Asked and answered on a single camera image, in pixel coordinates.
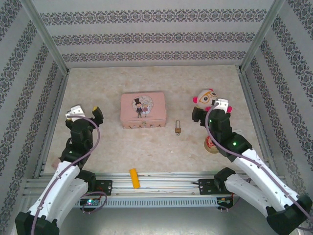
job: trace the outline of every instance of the black mounting bracket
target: black mounting bracket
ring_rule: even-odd
[[[200,195],[231,195],[231,192],[224,188],[218,189],[214,184],[214,179],[199,179],[198,184]]]
[[[107,196],[111,196],[112,180],[96,180],[95,191],[103,191]]]

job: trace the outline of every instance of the round container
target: round container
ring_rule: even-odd
[[[204,147],[210,153],[219,153],[219,150],[209,136],[205,138]]]

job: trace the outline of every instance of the pink tin box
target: pink tin box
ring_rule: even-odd
[[[163,92],[123,94],[121,122],[124,129],[163,127],[166,106]]]

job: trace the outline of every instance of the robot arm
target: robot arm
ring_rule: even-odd
[[[279,235],[290,234],[306,219],[296,203],[309,212],[312,200],[307,195],[299,196],[284,184],[261,160],[251,144],[243,136],[232,131],[230,114],[226,113],[228,100],[219,98],[212,105],[214,108],[208,113],[208,126],[217,142],[216,147],[222,155],[247,173],[258,188],[248,184],[229,168],[217,173],[215,184],[218,188],[225,187],[252,204],[267,218],[269,225]],[[204,116],[198,116],[202,122],[205,121]]]
[[[69,113],[85,116],[79,105],[74,106]],[[92,113],[95,118],[91,118],[91,120],[97,126],[103,123],[103,116],[98,107],[95,107]],[[66,148],[62,152],[61,162],[40,198],[27,213],[20,212],[16,217],[15,224],[18,235],[31,233],[36,213],[38,213],[38,219],[35,234],[58,235],[60,226],[75,203],[87,191],[94,191],[95,174],[82,170],[89,155],[75,165],[72,163],[90,152],[93,147],[92,130],[95,127],[82,118],[68,119],[66,126],[71,130],[71,138],[68,139]],[[52,184],[54,184],[53,190],[46,195]]]

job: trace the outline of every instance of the floral border pattern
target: floral border pattern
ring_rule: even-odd
[[[301,148],[305,152],[304,156],[307,157],[307,161],[311,166],[311,170],[313,170],[313,140],[311,135],[308,134],[308,128],[306,127],[305,122],[302,120],[302,115],[300,114],[298,106],[292,97],[292,93],[288,87],[287,82],[285,81],[284,75],[279,68],[277,60],[273,55],[267,40],[264,39],[262,41],[260,44],[260,50],[263,53],[265,61],[268,65],[268,69],[273,76],[273,80],[285,105],[286,111],[291,120],[291,124],[294,126],[299,143],[301,143]]]
[[[242,60],[245,51],[146,51],[62,54],[65,62],[141,60]]]
[[[47,137],[47,134],[48,134],[50,122],[51,122],[52,115],[53,115],[53,112],[54,112],[54,109],[55,109],[55,105],[56,105],[57,100],[58,100],[58,97],[59,97],[59,92],[60,92],[60,90],[61,90],[62,82],[63,82],[63,80],[64,80],[64,78],[65,78],[66,76],[67,76],[66,74],[62,76],[61,81],[60,81],[60,84],[59,84],[59,88],[58,88],[58,91],[57,91],[57,94],[55,95],[55,99],[54,99],[53,106],[52,106],[52,109],[51,109],[49,121],[48,121],[48,124],[47,124],[47,128],[46,128],[46,130],[45,130],[45,135],[44,135],[44,138],[43,138],[43,143],[41,144],[40,151],[39,151],[39,154],[38,154],[38,157],[37,157],[37,162],[36,162],[35,167],[34,167],[33,178],[35,177],[35,174],[36,174],[36,169],[37,169],[37,166],[38,166],[38,163],[39,163],[39,159],[40,159],[40,156],[41,156],[41,152],[42,152],[43,147],[44,147],[44,144],[45,144],[45,138]]]
[[[6,67],[3,69],[3,72],[0,76],[0,109],[5,101],[5,97],[7,93],[10,91],[12,82],[15,80],[17,72],[24,61],[24,58],[30,48],[35,36],[37,34],[37,30],[32,23],[29,21],[24,32],[19,39],[16,47],[13,50],[12,56],[9,61],[6,63]]]
[[[291,34],[288,32],[288,29],[280,16],[276,17],[271,27],[285,51],[295,74],[298,75],[303,90],[313,107],[313,73],[310,70],[308,63],[304,60],[301,51],[297,47]]]
[[[285,131],[282,128],[281,120],[277,115],[276,107],[274,105],[272,98],[270,97],[268,87],[266,85],[262,71],[255,57],[252,59],[250,66],[253,71],[256,82],[259,86],[259,90],[262,95],[264,105],[267,109],[268,116],[271,121],[271,125],[274,129],[275,136],[278,141],[278,145],[281,149],[282,157],[286,162],[287,171],[291,177],[292,185],[298,193],[306,193],[306,187],[304,186],[304,181],[301,178],[301,172],[299,170],[298,165],[294,162],[293,153],[291,152],[291,148],[289,146],[289,142],[287,140]]]
[[[49,71],[45,86],[43,88],[40,100],[37,104],[37,109],[34,114],[32,123],[29,127],[28,134],[26,136],[25,144],[23,145],[21,155],[19,156],[19,162],[14,170],[14,176],[12,177],[12,182],[9,186],[9,191],[7,192],[7,197],[4,200],[4,205],[1,208],[0,221],[1,227],[0,233],[5,234],[5,229],[8,227],[8,223],[11,218],[11,213],[13,211],[14,204],[16,203],[16,197],[21,188],[22,178],[24,177],[26,167],[28,164],[28,159],[32,153],[33,143],[35,141],[36,135],[38,133],[41,121],[45,112],[45,107],[48,102],[48,98],[53,87],[55,77],[58,71],[58,66],[56,62],[53,62],[52,67]]]
[[[256,110],[257,110],[258,115],[259,115],[259,118],[260,118],[260,122],[261,122],[262,129],[263,129],[263,132],[264,132],[264,135],[265,135],[267,144],[268,144],[268,148],[269,148],[270,154],[271,154],[271,156],[272,156],[272,159],[273,159],[273,162],[274,162],[276,171],[278,172],[279,169],[278,169],[278,167],[277,167],[276,159],[273,157],[273,156],[274,156],[274,155],[273,155],[273,150],[272,150],[272,147],[271,147],[270,142],[269,142],[269,140],[268,140],[268,135],[267,135],[267,133],[266,133],[266,129],[265,129],[265,126],[264,126],[264,124],[263,124],[263,120],[261,119],[261,112],[260,112],[260,110],[259,110],[259,108],[258,108],[258,104],[257,104],[256,99],[255,99],[255,97],[254,97],[253,90],[252,90],[252,86],[251,86],[250,81],[249,81],[249,76],[248,76],[248,74],[247,74],[246,71],[245,71],[245,75],[246,75],[246,79],[247,79],[248,85],[249,85],[250,90],[251,90],[251,94],[252,94],[252,97],[253,97],[253,101],[254,101],[254,103],[255,103]]]
[[[22,9],[22,4],[19,0],[7,0],[0,10],[0,42],[4,38],[11,23],[16,18],[17,14]]]
[[[261,22],[265,9],[122,10],[41,13],[45,25],[153,22]]]
[[[53,36],[57,46],[130,43],[250,43],[255,33],[183,32],[183,33],[116,33]]]
[[[289,6],[313,40],[313,6],[308,0],[288,0]]]
[[[24,114],[34,92],[48,53],[49,50],[43,43],[19,97],[18,103],[16,104],[16,108],[13,111],[12,119],[9,121],[6,132],[3,134],[0,145],[0,176],[5,168],[5,162],[8,160],[8,156],[10,155],[15,137],[22,123],[22,119],[24,118]]]

